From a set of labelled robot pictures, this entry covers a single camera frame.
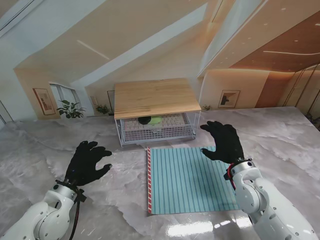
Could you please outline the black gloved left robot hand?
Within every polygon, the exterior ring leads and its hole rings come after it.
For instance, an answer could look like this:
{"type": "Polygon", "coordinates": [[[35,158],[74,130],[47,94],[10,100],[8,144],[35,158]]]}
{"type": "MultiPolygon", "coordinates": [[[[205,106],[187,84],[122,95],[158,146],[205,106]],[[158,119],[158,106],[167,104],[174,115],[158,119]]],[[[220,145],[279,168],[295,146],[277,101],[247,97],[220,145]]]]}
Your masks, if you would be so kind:
{"type": "Polygon", "coordinates": [[[68,165],[64,182],[79,187],[99,180],[111,169],[112,164],[106,164],[101,169],[96,169],[96,165],[102,158],[111,155],[111,151],[98,146],[96,141],[82,141],[68,165]]]}

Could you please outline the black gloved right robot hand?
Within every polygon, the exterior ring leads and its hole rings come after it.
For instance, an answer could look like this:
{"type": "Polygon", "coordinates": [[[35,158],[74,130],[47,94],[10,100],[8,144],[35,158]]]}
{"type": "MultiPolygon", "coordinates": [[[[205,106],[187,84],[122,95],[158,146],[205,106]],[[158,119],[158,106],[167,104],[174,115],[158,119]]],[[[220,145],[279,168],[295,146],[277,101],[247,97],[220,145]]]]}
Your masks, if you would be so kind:
{"type": "Polygon", "coordinates": [[[245,159],[240,138],[236,129],[230,124],[218,121],[208,121],[200,126],[213,137],[215,151],[202,148],[201,152],[212,161],[222,161],[227,164],[236,164],[245,159]]]}

